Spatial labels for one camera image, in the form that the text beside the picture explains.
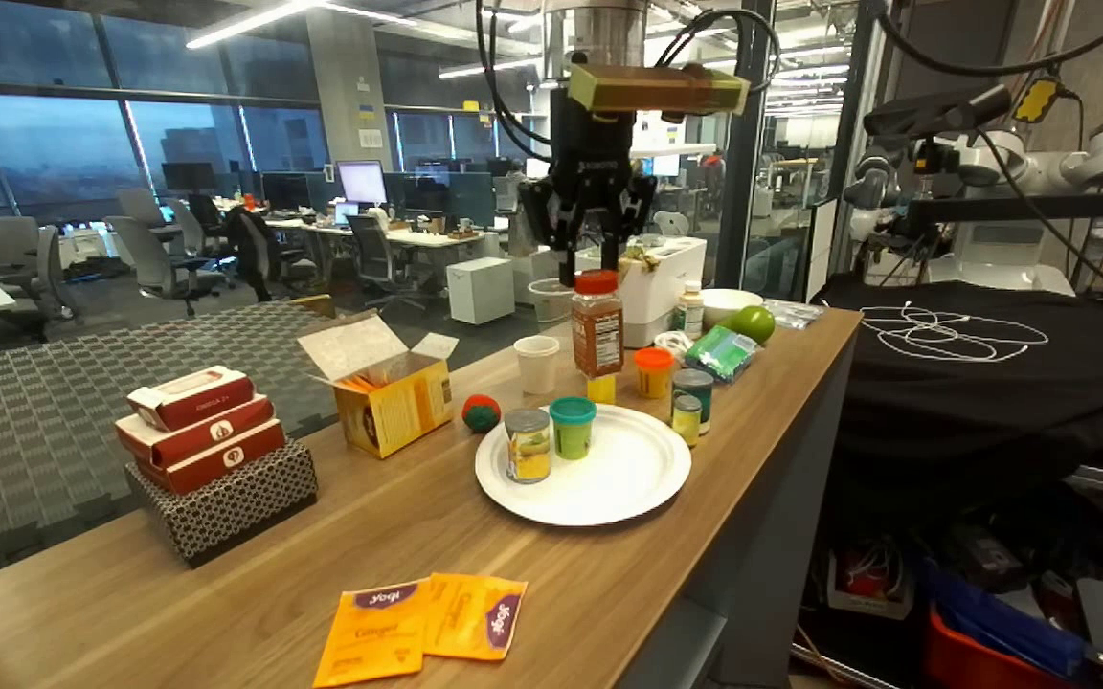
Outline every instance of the cabinet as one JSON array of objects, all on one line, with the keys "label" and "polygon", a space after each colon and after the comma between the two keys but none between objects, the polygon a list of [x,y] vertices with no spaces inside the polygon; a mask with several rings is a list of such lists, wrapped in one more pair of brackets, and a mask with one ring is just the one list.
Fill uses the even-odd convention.
[{"label": "cabinet", "polygon": [[502,256],[447,263],[443,284],[452,322],[479,326],[513,312],[513,263]]}]

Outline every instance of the yellow snack packet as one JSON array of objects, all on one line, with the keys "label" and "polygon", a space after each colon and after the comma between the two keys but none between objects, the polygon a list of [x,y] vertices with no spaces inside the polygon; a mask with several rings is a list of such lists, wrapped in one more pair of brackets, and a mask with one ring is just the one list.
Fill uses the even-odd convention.
[{"label": "yellow snack packet", "polygon": [[479,574],[427,579],[427,655],[502,662],[513,647],[525,581]]},{"label": "yellow snack packet", "polygon": [[342,592],[314,686],[419,673],[427,664],[427,598],[427,581]]}]

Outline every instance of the floor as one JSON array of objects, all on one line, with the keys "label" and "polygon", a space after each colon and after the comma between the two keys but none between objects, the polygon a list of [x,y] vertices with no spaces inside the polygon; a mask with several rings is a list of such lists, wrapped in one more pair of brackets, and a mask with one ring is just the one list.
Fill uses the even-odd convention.
[{"label": "floor", "polygon": [[[329,326],[324,312],[286,300],[257,307],[250,287],[199,300],[195,316],[178,300],[139,294],[129,277],[68,287],[78,316],[55,322],[47,345],[0,316],[0,566],[133,509],[110,421],[128,412],[121,395],[139,384],[238,363],[276,396],[286,436],[333,423],[314,363],[286,349]],[[489,326],[458,326],[443,303],[402,307],[387,322],[405,345],[427,334],[458,338],[452,368],[535,329],[530,307]]]}]

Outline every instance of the yellow box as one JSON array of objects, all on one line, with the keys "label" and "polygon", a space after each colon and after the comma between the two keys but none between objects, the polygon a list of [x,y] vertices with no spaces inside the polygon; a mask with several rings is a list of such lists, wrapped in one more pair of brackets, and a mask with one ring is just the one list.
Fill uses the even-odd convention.
[{"label": "yellow box", "polygon": [[333,400],[347,442],[382,459],[447,423],[447,368],[443,361],[402,352],[338,379]]},{"label": "yellow box", "polygon": [[447,338],[427,338],[414,352],[368,312],[347,326],[300,338],[333,388],[338,417],[354,449],[381,459],[447,423]]}]

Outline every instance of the wooden countertop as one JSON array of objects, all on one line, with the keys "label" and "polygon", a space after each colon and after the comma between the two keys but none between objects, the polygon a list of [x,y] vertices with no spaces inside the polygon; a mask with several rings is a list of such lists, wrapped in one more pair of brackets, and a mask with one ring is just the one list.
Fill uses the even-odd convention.
[{"label": "wooden countertop", "polygon": [[[832,310],[809,334],[776,334],[718,395],[687,491],[599,532],[493,509],[458,421],[387,462],[344,451],[333,423],[310,436],[323,501],[199,569],[165,551],[146,511],[0,569],[0,686],[310,686],[342,589],[432,569],[525,579],[531,592],[502,664],[430,657],[397,686],[614,686],[855,329],[855,312]],[[568,349],[558,388],[576,388]],[[517,400],[517,357],[455,372],[452,390]]]}]

